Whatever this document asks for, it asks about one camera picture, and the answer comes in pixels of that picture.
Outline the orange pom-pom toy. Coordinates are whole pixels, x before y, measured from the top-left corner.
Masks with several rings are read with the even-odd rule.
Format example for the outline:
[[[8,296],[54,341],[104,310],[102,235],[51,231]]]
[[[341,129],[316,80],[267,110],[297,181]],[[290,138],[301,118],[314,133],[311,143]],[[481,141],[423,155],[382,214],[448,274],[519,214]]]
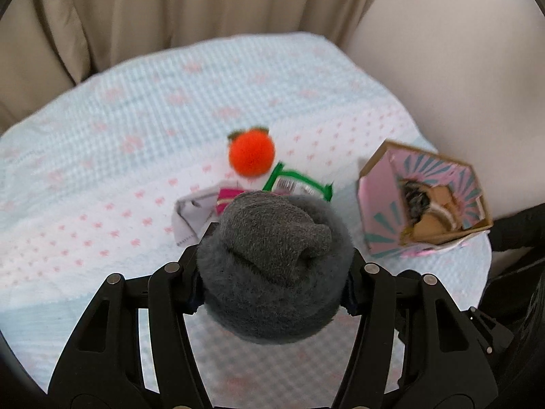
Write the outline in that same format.
[[[229,164],[239,176],[255,178],[263,176],[271,169],[275,146],[269,129],[256,126],[237,130],[227,139]]]

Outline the beige curtain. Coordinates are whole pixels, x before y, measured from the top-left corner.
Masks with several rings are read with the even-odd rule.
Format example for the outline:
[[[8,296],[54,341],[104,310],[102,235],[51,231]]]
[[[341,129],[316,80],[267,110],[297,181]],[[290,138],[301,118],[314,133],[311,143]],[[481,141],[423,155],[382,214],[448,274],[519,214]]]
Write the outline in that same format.
[[[374,0],[1,0],[1,127],[136,56],[307,31],[344,46]]]

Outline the grey fuzzy sock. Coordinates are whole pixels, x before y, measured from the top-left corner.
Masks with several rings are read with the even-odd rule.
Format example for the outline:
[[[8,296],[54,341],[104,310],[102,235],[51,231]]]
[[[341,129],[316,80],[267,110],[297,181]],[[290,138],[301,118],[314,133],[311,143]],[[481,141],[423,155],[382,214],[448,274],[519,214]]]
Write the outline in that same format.
[[[329,202],[266,191],[240,194],[197,252],[204,305],[244,340],[298,342],[337,313],[354,252]]]

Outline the brown plush toy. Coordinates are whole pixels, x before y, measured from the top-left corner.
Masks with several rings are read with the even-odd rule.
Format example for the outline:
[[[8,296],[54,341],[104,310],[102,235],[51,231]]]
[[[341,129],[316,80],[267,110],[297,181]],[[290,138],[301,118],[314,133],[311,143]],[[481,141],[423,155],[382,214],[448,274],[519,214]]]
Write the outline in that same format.
[[[448,186],[422,186],[430,204],[418,222],[417,236],[432,237],[440,233],[460,231],[463,227],[459,208]]]

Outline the magenta zip pouch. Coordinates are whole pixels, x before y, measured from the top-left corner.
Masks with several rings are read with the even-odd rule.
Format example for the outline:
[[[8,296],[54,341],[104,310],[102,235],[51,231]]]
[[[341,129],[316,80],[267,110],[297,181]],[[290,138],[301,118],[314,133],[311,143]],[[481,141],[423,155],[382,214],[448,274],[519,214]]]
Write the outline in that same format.
[[[221,187],[215,204],[216,215],[221,216],[223,211],[233,202],[233,200],[244,192],[245,189],[240,187]]]

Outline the white grey cloth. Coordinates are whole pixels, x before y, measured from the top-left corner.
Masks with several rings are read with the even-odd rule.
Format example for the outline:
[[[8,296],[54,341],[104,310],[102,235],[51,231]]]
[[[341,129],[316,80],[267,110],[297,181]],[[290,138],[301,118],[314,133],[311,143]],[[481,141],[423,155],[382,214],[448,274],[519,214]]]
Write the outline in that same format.
[[[179,247],[200,242],[210,223],[217,220],[216,205],[222,188],[242,188],[239,182],[222,181],[216,185],[198,189],[175,202],[172,229]]]

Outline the black patterned cloth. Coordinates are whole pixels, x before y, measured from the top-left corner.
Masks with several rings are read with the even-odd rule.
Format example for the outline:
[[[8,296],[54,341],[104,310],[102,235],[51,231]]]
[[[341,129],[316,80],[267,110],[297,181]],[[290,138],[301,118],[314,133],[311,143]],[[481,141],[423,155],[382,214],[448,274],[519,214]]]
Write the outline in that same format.
[[[431,208],[431,187],[417,181],[406,180],[402,183],[402,193],[409,223],[419,223]]]

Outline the green wet wipes pack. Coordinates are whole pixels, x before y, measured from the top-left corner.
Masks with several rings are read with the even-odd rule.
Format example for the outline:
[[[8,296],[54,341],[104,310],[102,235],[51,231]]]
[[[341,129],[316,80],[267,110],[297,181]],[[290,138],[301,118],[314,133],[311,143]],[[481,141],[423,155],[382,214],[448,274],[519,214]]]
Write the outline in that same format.
[[[323,185],[303,173],[286,168],[282,162],[274,166],[262,190],[278,195],[307,195],[328,202],[332,200],[332,184]]]

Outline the pink teal cardboard box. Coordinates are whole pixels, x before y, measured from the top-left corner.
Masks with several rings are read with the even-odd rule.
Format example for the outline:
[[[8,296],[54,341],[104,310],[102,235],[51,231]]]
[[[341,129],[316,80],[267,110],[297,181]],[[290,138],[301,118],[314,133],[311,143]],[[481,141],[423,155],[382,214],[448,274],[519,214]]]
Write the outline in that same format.
[[[446,250],[492,228],[472,165],[392,140],[360,171],[358,205],[376,259]]]

